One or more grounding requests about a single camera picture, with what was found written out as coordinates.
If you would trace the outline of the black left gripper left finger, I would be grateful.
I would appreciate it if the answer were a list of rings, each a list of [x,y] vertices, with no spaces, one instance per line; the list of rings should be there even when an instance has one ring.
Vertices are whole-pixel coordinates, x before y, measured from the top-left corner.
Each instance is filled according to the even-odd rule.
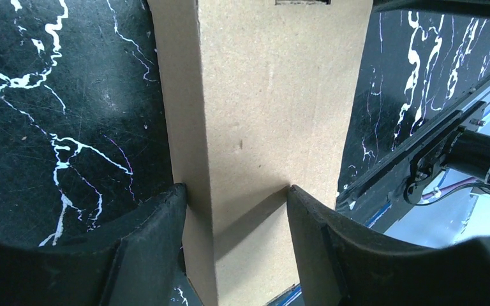
[[[174,184],[55,246],[0,243],[0,305],[167,305],[186,201],[186,186]]]

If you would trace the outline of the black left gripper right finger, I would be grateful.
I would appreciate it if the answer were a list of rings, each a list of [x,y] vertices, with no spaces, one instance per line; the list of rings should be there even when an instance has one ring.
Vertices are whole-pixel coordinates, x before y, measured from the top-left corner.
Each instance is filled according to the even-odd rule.
[[[306,305],[490,305],[490,237],[434,249],[369,229],[299,186],[286,204]]]

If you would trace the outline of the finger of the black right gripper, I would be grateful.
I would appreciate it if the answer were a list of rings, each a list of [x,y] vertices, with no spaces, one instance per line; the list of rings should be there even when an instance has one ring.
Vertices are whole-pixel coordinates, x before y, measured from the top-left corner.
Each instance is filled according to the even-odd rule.
[[[373,1],[373,12],[419,10],[441,14],[490,18],[487,0],[386,0]]]

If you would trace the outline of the brown cardboard paper box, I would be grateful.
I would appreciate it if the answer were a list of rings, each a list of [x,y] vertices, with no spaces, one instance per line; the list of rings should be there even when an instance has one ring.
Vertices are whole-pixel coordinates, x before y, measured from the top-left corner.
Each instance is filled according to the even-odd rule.
[[[296,184],[338,194],[371,1],[150,1],[188,279],[204,305],[299,281]]]

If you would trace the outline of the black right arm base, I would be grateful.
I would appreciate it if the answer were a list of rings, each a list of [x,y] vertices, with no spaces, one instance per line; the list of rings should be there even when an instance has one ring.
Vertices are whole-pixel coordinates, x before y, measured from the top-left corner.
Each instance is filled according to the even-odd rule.
[[[443,170],[456,170],[472,178],[457,183],[449,191],[439,191],[439,199],[466,188],[490,194],[490,135],[458,127],[422,146],[410,161],[410,177],[403,191],[405,202],[426,206],[424,189]]]

